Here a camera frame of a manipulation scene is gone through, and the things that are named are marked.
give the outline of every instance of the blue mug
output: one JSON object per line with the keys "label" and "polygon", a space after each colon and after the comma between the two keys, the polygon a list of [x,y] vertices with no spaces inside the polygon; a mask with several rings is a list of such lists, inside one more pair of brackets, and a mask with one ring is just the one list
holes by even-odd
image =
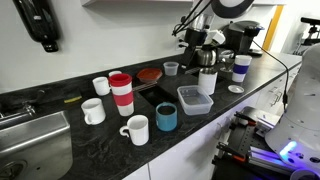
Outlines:
{"label": "blue mug", "polygon": [[171,103],[161,103],[156,107],[157,126],[162,131],[171,131],[177,126],[177,107]]}

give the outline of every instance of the black countertop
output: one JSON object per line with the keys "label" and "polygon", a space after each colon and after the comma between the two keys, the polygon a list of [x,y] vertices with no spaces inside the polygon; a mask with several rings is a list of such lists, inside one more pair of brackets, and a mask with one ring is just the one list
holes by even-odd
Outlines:
{"label": "black countertop", "polygon": [[[300,56],[273,54],[282,60],[289,69],[301,62]],[[143,68],[155,67],[163,70],[163,62],[179,61],[179,59],[180,56],[172,56],[116,70],[135,76]],[[3,108],[6,108],[13,107],[10,104],[21,104],[20,102],[26,99],[34,98],[35,92],[42,89],[47,92],[48,96],[38,107],[38,112],[48,114],[61,110],[68,111],[71,126],[73,165],[67,174],[61,178],[63,180],[122,179],[267,86],[284,74],[285,69],[278,62],[264,54],[262,57],[252,60],[243,83],[234,83],[231,81],[231,74],[219,71],[218,76],[224,77],[224,80],[216,84],[215,93],[211,95],[214,104],[210,112],[203,115],[188,116],[184,113],[180,102],[175,102],[174,104],[178,109],[178,125],[172,132],[158,130],[155,122],[154,106],[144,99],[140,93],[134,92],[135,111],[133,115],[145,115],[148,117],[150,125],[149,141],[140,147],[133,145],[129,138],[120,135],[119,129],[126,125],[127,120],[133,115],[121,117],[111,93],[99,97],[102,99],[106,111],[105,121],[94,126],[89,126],[84,121],[84,114],[80,108],[81,103],[89,98],[98,97],[94,92],[92,79],[98,76],[106,76],[108,72],[98,72],[0,95],[0,102],[7,102],[3,104]],[[197,77],[185,75],[179,70],[177,76],[163,75],[158,80],[157,85],[173,96],[178,97],[178,87],[196,85],[197,83]],[[228,86],[231,84],[241,85],[245,89],[244,93],[234,94],[229,92]],[[78,102],[64,104],[62,101],[64,92],[70,87],[79,88],[83,98]]]}

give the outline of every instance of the backsplash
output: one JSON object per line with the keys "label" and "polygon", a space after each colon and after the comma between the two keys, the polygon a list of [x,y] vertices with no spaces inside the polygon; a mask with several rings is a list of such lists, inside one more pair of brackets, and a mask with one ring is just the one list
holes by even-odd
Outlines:
{"label": "backsplash", "polygon": [[[60,51],[52,54],[31,40],[13,3],[0,1],[0,93],[183,53],[175,49],[171,33],[190,2],[99,2],[82,7],[80,0],[49,1],[61,30]],[[236,21],[261,19],[268,24],[272,12],[272,6],[254,7]],[[216,17],[213,27],[229,21]],[[259,39],[263,42],[263,33]]]}

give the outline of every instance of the white wall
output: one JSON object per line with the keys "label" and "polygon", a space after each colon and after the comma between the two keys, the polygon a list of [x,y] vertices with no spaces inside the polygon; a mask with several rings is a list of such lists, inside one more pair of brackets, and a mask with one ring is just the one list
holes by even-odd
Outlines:
{"label": "white wall", "polygon": [[[50,1],[61,29],[51,54],[31,40],[12,1],[0,1],[0,93],[183,52],[171,33],[191,3]],[[241,19],[270,22],[272,11],[253,8]],[[216,18],[214,27],[228,22]]]}
{"label": "white wall", "polygon": [[273,52],[292,53],[299,41],[299,36],[308,24],[301,23],[301,17],[320,19],[319,0],[292,0],[284,6],[270,50]]}

